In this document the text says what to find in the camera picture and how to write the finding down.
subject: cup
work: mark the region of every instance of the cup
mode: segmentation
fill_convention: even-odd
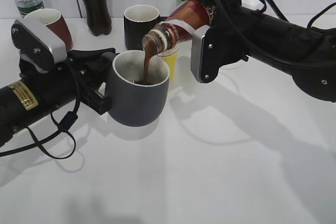
[[[29,13],[25,18],[36,18],[54,32],[70,51],[73,47],[71,33],[60,11],[55,9],[39,9]]]
[[[173,49],[157,55],[168,64],[169,69],[170,69],[170,81],[174,79],[175,64],[176,64],[177,53],[179,49],[180,49],[180,46],[176,45]]]
[[[169,88],[168,65],[158,56],[151,59],[148,82],[143,80],[144,51],[126,51],[117,55],[105,88],[105,96],[112,98],[109,114],[117,122],[141,127],[154,122],[162,113]]]
[[[125,45],[127,50],[142,50],[142,38],[160,20],[159,10],[151,5],[134,5],[124,12]]]

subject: gold label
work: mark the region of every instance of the gold label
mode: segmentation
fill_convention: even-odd
[[[17,81],[8,87],[13,90],[26,110],[31,110],[38,106],[35,96],[22,81]]]

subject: white tabletop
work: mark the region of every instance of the white tabletop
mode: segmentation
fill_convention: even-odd
[[[289,18],[305,25],[310,16]],[[83,19],[67,22],[74,49],[125,50],[122,19],[100,37]],[[0,20],[0,87],[19,79],[12,23]],[[336,16],[317,25],[336,27]],[[71,159],[39,150],[0,158],[0,222],[336,223],[335,106],[254,59],[198,84],[190,45],[181,45],[166,107],[152,125],[128,128],[82,105]],[[40,139],[54,129],[50,118],[33,127]],[[32,142],[22,132],[1,151]],[[71,149],[66,136],[46,146],[55,155]]]

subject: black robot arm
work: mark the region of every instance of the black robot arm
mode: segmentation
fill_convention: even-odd
[[[100,115],[111,109],[111,98],[98,90],[108,79],[116,55],[114,48],[67,53],[64,43],[42,23],[25,19],[15,21],[12,40],[20,50],[21,80],[0,89],[0,147],[23,129],[29,130],[35,144],[0,153],[0,157],[33,147],[46,152],[42,144],[60,133],[74,140],[69,129],[78,118],[80,102]],[[73,111],[56,122],[52,113],[73,100]],[[57,131],[38,141],[29,126],[49,114]]]
[[[216,6],[211,26],[196,31],[192,47],[192,72],[197,81],[209,83],[219,68],[247,56],[256,58],[291,75],[305,93],[320,100],[336,102],[336,32],[303,28],[287,21],[272,0],[253,11],[241,0],[199,0]],[[263,14],[266,2],[279,18]],[[327,9],[316,16],[318,18]]]

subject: red bottle label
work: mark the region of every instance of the red bottle label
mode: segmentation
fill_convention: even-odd
[[[162,25],[172,29],[176,40],[183,42],[191,40],[200,27],[211,25],[214,15],[214,7],[207,8],[197,0],[187,0]]]

